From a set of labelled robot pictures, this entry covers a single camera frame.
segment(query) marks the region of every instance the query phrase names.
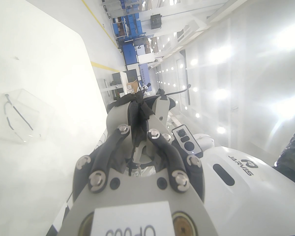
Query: cardboard box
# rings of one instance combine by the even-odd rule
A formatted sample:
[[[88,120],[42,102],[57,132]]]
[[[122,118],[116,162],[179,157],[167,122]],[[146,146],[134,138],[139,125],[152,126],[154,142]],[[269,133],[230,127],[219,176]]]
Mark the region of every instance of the cardboard box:
[[[128,86],[131,86],[134,93],[136,93],[138,91],[138,88],[139,88],[139,84],[138,84],[138,81],[135,80],[134,82],[130,82],[130,83],[127,83],[127,87]]]

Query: white table surface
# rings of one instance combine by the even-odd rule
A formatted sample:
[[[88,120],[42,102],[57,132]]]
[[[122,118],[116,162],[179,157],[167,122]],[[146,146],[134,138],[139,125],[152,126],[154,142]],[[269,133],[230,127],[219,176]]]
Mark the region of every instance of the white table surface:
[[[0,0],[0,93],[20,88],[55,115],[45,140],[0,141],[0,235],[45,235],[107,114],[81,37],[25,0]]]

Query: control button panel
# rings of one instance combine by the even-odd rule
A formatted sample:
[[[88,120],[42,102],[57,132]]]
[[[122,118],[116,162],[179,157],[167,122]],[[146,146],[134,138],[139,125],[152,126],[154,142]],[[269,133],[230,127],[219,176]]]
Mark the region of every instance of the control button panel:
[[[180,147],[188,154],[197,155],[199,158],[203,156],[203,151],[199,144],[188,130],[186,125],[181,125],[172,130],[172,133],[179,143]]]
[[[188,140],[190,140],[190,138],[188,136],[185,136],[185,137],[180,139],[181,142],[186,142]]]

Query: jarvis logo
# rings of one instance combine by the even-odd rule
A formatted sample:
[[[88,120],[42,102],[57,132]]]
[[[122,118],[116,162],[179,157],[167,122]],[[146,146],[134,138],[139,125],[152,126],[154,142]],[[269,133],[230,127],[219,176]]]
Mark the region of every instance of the jarvis logo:
[[[247,167],[249,168],[257,168],[258,166],[252,162],[251,160],[237,160],[234,157],[228,156],[232,161],[234,161],[235,163],[237,163],[237,165],[239,165],[247,175],[249,176],[253,176],[253,172],[251,172]]]
[[[252,162],[251,160],[241,160],[241,162],[247,162],[246,163],[246,166],[247,167],[251,167],[251,168],[257,168],[258,166],[254,163],[254,162]]]

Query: label sticker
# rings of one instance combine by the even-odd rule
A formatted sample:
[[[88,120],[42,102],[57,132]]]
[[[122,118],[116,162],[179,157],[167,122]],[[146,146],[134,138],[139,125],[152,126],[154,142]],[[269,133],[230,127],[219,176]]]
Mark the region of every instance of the label sticker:
[[[174,236],[168,201],[96,208],[91,236]]]

